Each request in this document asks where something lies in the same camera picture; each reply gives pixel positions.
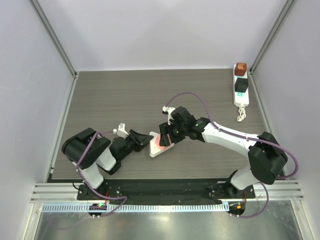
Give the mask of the right aluminium frame post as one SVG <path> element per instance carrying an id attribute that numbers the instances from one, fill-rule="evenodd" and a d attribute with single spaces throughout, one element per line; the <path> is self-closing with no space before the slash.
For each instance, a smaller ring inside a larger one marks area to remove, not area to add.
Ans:
<path id="1" fill-rule="evenodd" d="M 263 59 L 264 55 L 266 54 L 267 50 L 269 49 L 270 45 L 272 44 L 273 40 L 275 39 L 276 35 L 280 31 L 283 23 L 285 22 L 286 18 L 290 14 L 292 8 L 294 7 L 296 0 L 286 0 L 283 7 L 281 8 L 279 14 L 277 15 L 265 41 L 263 42 L 260 50 L 258 51 L 257 56 L 255 57 L 249 71 L 251 75 L 257 70 L 261 60 Z"/>

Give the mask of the red-brown plug adapter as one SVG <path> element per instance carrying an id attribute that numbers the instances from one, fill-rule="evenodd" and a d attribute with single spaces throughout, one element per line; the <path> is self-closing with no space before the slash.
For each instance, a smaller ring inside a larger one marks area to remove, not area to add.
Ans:
<path id="1" fill-rule="evenodd" d="M 234 68 L 234 74 L 236 76 L 244 76 L 247 72 L 247 64 L 243 62 L 238 62 Z"/>

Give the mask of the aluminium frame post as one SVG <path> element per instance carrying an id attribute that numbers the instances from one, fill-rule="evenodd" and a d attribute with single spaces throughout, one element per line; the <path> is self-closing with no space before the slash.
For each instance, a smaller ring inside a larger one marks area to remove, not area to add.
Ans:
<path id="1" fill-rule="evenodd" d="M 70 72 L 73 79 L 76 79 L 77 77 L 77 71 L 73 67 L 69 57 L 67 56 L 66 51 L 64 50 L 60 40 L 58 39 L 58 36 L 56 35 L 49 19 L 47 18 L 43 8 L 41 7 L 38 0 L 29 0 L 30 5 L 33 7 L 37 17 L 39 18 L 41 24 L 43 25 L 46 33 L 48 34 L 50 40 L 52 41 L 54 47 L 58 51 L 62 61 L 66 65 L 68 71 Z"/>
<path id="2" fill-rule="evenodd" d="M 263 42 L 260 50 L 258 51 L 257 56 L 255 57 L 249 71 L 251 75 L 257 70 L 261 60 L 263 59 L 264 55 L 266 54 L 267 50 L 269 49 L 270 45 L 272 44 L 273 40 L 275 39 L 276 35 L 280 31 L 283 23 L 285 22 L 286 18 L 290 14 L 292 8 L 294 7 L 296 0 L 286 0 L 283 7 L 281 8 L 279 14 L 277 15 L 265 41 Z"/>

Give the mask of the white power strip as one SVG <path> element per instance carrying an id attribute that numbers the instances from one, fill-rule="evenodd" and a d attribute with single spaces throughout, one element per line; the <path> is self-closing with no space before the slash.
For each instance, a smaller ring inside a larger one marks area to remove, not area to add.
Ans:
<path id="1" fill-rule="evenodd" d="M 247 107 L 249 100 L 249 79 L 247 64 L 237 62 L 233 66 L 233 104 L 235 106 L 244 105 Z"/>

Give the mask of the pink cube plug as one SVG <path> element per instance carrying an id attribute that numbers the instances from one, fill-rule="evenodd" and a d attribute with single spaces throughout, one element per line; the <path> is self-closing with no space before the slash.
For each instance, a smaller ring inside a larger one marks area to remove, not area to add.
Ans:
<path id="1" fill-rule="evenodd" d="M 161 135 L 158 134 L 154 143 L 161 151 L 163 151 L 165 149 L 169 149 L 169 148 L 174 146 L 174 143 L 172 143 L 171 141 L 170 141 L 170 145 L 169 146 L 161 146 L 160 145 L 160 140 L 161 140 Z"/>

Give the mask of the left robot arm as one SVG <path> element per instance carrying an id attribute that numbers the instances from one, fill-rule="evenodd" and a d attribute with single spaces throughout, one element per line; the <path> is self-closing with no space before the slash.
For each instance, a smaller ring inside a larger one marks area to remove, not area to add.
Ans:
<path id="1" fill-rule="evenodd" d="M 113 134 L 116 137 L 110 140 L 89 127 L 66 140 L 61 147 L 82 180 L 90 186 L 88 193 L 95 200 L 106 195 L 106 187 L 102 184 L 105 179 L 99 169 L 109 175 L 115 174 L 124 158 L 132 152 L 141 152 L 154 138 L 132 129 L 126 131 L 123 123 L 113 130 Z"/>

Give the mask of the black plug adapter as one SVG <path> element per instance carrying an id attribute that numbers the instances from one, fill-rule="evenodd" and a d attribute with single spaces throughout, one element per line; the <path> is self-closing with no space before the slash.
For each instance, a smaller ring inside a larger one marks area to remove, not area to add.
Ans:
<path id="1" fill-rule="evenodd" d="M 249 87 L 248 78 L 238 77 L 234 84 L 234 91 L 237 93 L 245 93 Z"/>

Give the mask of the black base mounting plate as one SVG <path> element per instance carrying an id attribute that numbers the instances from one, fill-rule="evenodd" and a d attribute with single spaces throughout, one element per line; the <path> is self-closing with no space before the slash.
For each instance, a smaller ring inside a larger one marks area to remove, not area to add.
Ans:
<path id="1" fill-rule="evenodd" d="M 225 178 L 107 179 L 97 191 L 111 198 L 126 196 L 127 205 L 208 205 L 256 197 L 252 185 L 229 194 L 225 182 Z"/>

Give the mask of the white triangular socket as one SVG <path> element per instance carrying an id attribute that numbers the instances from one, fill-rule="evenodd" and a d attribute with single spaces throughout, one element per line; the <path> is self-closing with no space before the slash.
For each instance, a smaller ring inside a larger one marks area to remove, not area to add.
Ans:
<path id="1" fill-rule="evenodd" d="M 151 158 L 155 158 L 156 156 L 164 153 L 165 151 L 169 150 L 170 148 L 164 149 L 164 150 L 160 150 L 156 145 L 155 145 L 155 140 L 157 138 L 157 136 L 159 135 L 159 133 L 153 132 L 151 131 L 149 133 L 151 136 L 153 136 L 153 139 L 149 142 L 149 156 Z"/>

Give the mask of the left aluminium frame post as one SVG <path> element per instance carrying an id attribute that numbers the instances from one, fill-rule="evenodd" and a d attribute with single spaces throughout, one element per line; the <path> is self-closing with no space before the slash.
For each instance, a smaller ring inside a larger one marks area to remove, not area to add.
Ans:
<path id="1" fill-rule="evenodd" d="M 52 41 L 54 47 L 58 51 L 62 61 L 66 65 L 68 71 L 70 72 L 73 79 L 76 79 L 77 77 L 77 71 L 73 67 L 69 57 L 67 56 L 66 51 L 64 50 L 60 40 L 58 39 L 58 36 L 56 35 L 49 19 L 47 18 L 43 8 L 41 7 L 38 0 L 29 0 L 30 5 L 33 7 L 37 17 L 39 18 L 41 24 L 43 25 L 46 33 L 48 34 L 50 40 Z"/>

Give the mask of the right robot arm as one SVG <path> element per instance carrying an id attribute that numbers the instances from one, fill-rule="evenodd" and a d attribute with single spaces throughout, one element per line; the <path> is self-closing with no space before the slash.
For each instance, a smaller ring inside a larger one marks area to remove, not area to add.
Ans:
<path id="1" fill-rule="evenodd" d="M 256 183 L 272 185 L 288 162 L 288 157 L 269 132 L 260 135 L 246 134 L 233 129 L 223 129 L 209 118 L 196 119 L 182 106 L 164 106 L 162 113 L 167 122 L 159 125 L 162 147 L 169 147 L 189 137 L 203 143 L 216 144 L 237 152 L 248 159 L 248 166 L 235 170 L 220 187 L 222 196 L 237 198 Z"/>

